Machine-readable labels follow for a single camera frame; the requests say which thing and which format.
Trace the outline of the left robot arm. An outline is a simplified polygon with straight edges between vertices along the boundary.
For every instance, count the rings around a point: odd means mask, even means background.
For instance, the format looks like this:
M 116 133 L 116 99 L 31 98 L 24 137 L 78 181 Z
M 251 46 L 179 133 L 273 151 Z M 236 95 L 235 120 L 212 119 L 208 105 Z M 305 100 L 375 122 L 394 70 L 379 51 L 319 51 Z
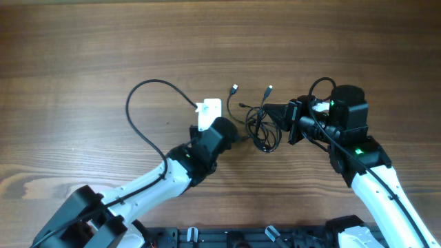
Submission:
M 216 160 L 238 138 L 237 127 L 218 117 L 191 141 L 171 149 L 163 162 L 126 185 L 95 192 L 75 190 L 35 236 L 33 247 L 142 247 L 137 219 L 180 196 L 216 170 Z

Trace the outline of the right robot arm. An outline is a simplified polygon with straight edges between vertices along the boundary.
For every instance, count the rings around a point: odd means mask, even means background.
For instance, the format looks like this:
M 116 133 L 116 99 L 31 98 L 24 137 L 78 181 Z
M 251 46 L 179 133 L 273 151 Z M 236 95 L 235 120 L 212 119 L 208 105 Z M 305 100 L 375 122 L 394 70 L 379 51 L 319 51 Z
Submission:
M 335 86 L 326 99 L 308 93 L 263 109 L 289 132 L 290 144 L 309 138 L 328 145 L 334 171 L 364 203 L 390 247 L 439 247 L 402 189 L 391 159 L 368 134 L 369 106 L 361 88 Z

